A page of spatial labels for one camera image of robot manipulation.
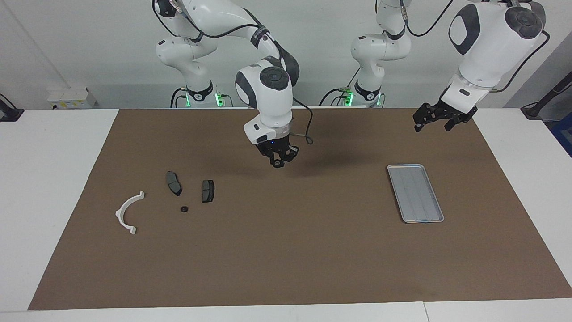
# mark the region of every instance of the green light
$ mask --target green light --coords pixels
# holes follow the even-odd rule
[[[347,92],[349,94],[348,97],[345,98],[345,106],[351,106],[353,104],[353,92],[348,91]]]
[[[216,104],[219,107],[223,107],[224,106],[224,99],[219,95],[219,94],[214,94],[215,98],[216,98]]]

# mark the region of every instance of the white curved object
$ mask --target white curved object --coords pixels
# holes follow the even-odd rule
[[[123,204],[123,206],[121,206],[121,208],[119,208],[119,210],[117,210],[115,212],[115,217],[117,217],[117,219],[119,219],[119,223],[121,224],[121,226],[127,228],[131,232],[131,235],[135,235],[137,228],[127,225],[123,219],[123,216],[125,215],[125,210],[127,210],[127,208],[129,206],[131,206],[135,201],[143,200],[143,198],[145,198],[145,193],[142,191],[138,195],[136,195],[135,197],[129,198]]]

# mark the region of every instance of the metal tray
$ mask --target metal tray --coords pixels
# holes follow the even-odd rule
[[[437,197],[421,164],[391,164],[387,166],[399,211],[404,222],[442,222],[443,213]]]

